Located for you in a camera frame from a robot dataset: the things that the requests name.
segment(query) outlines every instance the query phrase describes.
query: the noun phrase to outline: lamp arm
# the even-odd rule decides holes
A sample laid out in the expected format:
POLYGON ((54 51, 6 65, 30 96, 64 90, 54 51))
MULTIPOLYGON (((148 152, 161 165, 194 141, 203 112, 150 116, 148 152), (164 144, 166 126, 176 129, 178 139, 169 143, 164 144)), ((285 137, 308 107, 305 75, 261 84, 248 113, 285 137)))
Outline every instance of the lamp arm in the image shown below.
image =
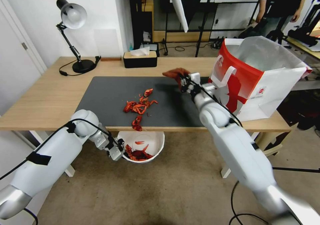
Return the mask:
POLYGON ((81 63, 81 56, 80 53, 78 52, 78 50, 69 42, 68 38, 66 37, 66 35, 64 34, 63 30, 65 30, 67 27, 61 22, 56 26, 59 31, 61 32, 63 38, 66 40, 67 44, 69 45, 70 50, 72 51, 72 53, 76 56, 77 61, 79 63, 81 63))

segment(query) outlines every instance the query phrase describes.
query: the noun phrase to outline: desk lamp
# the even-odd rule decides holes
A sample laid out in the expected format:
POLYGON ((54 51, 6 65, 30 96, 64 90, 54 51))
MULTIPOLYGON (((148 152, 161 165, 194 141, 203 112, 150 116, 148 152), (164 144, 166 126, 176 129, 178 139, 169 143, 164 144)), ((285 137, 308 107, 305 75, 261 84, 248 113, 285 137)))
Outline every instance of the desk lamp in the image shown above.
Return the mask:
POLYGON ((87 20, 86 10, 75 3, 68 3, 66 0, 57 0, 57 6, 61 10, 61 20, 56 27, 60 30, 62 36, 68 43, 72 53, 76 56, 77 62, 72 65, 72 69, 76 73, 86 73, 96 67, 96 64, 91 60, 81 60, 78 50, 71 45, 63 30, 66 28, 78 29, 81 28, 87 20))

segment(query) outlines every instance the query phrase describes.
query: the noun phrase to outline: bag handle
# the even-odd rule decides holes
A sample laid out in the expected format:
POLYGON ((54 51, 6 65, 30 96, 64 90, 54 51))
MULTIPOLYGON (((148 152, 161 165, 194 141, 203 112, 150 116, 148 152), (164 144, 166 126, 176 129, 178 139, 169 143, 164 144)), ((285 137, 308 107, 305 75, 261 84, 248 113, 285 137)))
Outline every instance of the bag handle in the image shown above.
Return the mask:
POLYGON ((231 74, 235 74, 237 69, 233 66, 230 66, 226 73, 224 74, 222 80, 220 81, 215 75, 214 75, 214 68, 216 66, 222 66, 222 63, 223 63, 223 56, 220 54, 218 57, 217 57, 217 60, 216 60, 216 63, 213 67, 213 70, 212 70, 212 74, 211 74, 211 77, 210 79, 212 80, 212 83, 216 86, 216 87, 225 87, 229 81, 229 78, 231 76, 231 74))

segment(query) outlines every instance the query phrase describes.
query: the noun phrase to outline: black tissue box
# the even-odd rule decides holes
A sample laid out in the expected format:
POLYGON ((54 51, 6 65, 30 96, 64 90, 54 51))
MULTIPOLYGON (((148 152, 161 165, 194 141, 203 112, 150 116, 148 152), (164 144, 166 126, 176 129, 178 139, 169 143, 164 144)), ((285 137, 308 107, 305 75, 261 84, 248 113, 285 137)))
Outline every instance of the black tissue box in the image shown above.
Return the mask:
POLYGON ((156 67, 157 59, 155 51, 150 51, 149 55, 143 56, 132 56, 130 52, 125 52, 123 55, 125 68, 156 67))

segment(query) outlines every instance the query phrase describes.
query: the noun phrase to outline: person's arm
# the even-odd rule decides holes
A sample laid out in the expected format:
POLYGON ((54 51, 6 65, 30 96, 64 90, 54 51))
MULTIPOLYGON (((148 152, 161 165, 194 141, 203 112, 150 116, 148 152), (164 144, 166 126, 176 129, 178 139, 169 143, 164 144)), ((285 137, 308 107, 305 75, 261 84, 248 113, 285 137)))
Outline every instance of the person's arm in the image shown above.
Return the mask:
POLYGON ((259 23, 266 11, 267 0, 259 0, 259 13, 256 18, 256 22, 259 23))
POLYGON ((292 16, 291 22, 296 22, 299 19, 304 2, 305 2, 305 0, 301 0, 299 8, 297 9, 297 11, 292 16))

